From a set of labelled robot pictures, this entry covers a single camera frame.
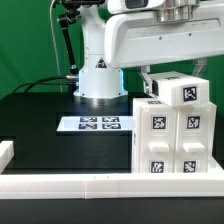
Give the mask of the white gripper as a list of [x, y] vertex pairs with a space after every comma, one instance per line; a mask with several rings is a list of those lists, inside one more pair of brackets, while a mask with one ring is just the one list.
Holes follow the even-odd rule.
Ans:
[[224, 1], [110, 1], [107, 8], [105, 61], [114, 68], [141, 66], [147, 95], [146, 65], [195, 59], [192, 75], [201, 77], [206, 57], [224, 54]]

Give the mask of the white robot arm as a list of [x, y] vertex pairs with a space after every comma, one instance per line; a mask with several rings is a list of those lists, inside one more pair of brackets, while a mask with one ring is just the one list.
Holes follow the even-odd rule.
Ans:
[[224, 54], [224, 0], [106, 0], [81, 7], [84, 65], [74, 96], [84, 102], [123, 101], [123, 68]]

